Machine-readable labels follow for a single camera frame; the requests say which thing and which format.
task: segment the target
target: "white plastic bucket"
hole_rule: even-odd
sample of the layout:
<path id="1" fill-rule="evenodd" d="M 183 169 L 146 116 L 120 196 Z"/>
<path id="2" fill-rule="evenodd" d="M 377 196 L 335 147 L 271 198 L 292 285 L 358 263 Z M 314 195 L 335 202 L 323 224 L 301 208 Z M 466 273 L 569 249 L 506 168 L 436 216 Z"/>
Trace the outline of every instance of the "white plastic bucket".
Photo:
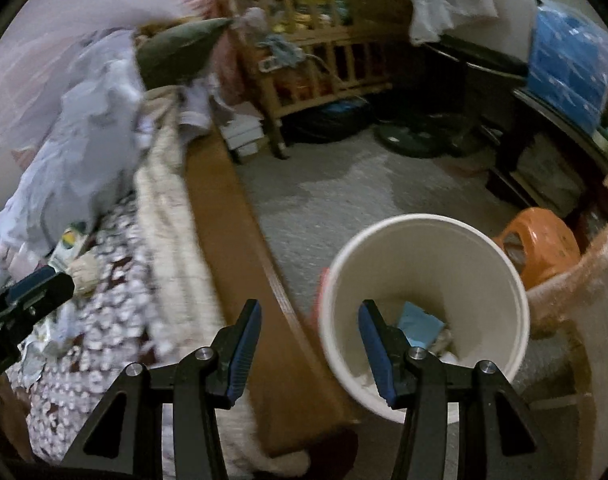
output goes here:
<path id="1" fill-rule="evenodd" d="M 403 423 L 374 387 L 357 328 L 357 309 L 375 300 L 389 324 L 405 301 L 448 323 L 453 353 L 473 367 L 489 359 L 512 381 L 529 340 L 529 307 L 519 275 L 481 232 L 437 215 L 386 219 L 356 235 L 337 255 L 322 290 L 319 333 L 326 358 L 342 386 L 364 407 Z M 458 421 L 449 405 L 449 424 Z"/>

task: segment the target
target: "gray carpet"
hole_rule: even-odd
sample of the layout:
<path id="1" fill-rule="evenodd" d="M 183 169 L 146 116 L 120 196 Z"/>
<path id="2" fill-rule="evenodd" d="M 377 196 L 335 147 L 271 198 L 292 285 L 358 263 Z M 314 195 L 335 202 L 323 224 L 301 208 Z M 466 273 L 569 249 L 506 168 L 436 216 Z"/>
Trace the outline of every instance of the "gray carpet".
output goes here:
<path id="1" fill-rule="evenodd" d="M 334 144 L 297 144 L 291 155 L 286 161 L 259 155 L 238 169 L 290 297 L 306 313 L 322 269 L 353 235 L 379 220 L 433 213 L 494 236 L 518 212 L 486 190 L 484 173 L 462 176 L 453 170 L 465 161 L 397 155 L 368 130 Z M 531 342 L 516 384 L 532 399 L 570 393 L 565 341 Z M 389 478 L 401 429 L 365 412 L 356 428 L 359 452 L 348 479 Z M 457 471 L 457 435 L 452 425 L 444 477 L 449 480 Z"/>

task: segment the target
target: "pillow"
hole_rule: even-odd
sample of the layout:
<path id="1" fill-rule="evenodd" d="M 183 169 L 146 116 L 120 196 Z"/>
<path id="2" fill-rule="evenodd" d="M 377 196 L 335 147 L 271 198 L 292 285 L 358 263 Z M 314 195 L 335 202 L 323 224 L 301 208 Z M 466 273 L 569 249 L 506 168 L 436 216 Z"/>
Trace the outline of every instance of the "pillow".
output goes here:
<path id="1" fill-rule="evenodd" d="M 196 78 L 231 22 L 213 18 L 181 23 L 141 44 L 136 60 L 146 89 L 187 84 Z"/>

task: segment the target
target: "blue storage box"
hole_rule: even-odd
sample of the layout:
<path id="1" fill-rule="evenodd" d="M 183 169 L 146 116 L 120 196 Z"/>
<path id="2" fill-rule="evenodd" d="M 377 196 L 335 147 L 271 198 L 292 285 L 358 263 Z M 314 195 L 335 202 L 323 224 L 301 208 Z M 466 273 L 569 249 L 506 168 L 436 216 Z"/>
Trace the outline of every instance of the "blue storage box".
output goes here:
<path id="1" fill-rule="evenodd" d="M 608 32 L 575 9 L 540 7 L 527 89 L 592 135 L 608 101 Z"/>

